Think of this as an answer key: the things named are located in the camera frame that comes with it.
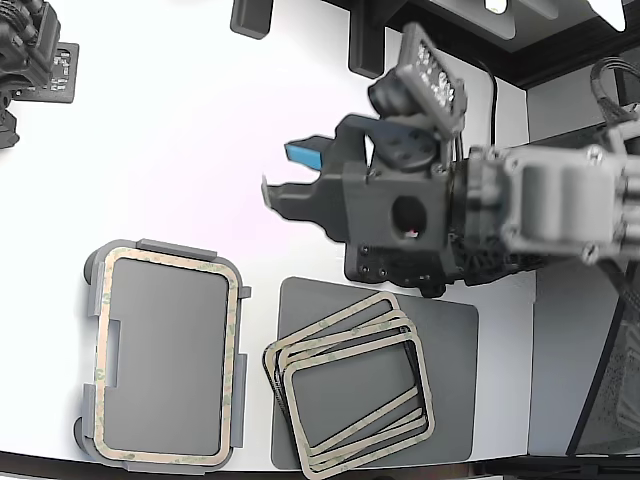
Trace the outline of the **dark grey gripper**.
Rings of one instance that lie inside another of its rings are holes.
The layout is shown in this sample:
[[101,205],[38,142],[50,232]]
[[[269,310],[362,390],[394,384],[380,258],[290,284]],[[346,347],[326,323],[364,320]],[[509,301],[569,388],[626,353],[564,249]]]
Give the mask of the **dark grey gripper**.
[[[345,208],[348,279],[390,282],[424,296],[445,293],[453,281],[451,148],[439,134],[348,115],[334,139],[313,135],[284,148],[290,162],[337,177]],[[261,179],[267,208],[286,220],[321,227],[324,187],[321,179],[279,185]]]

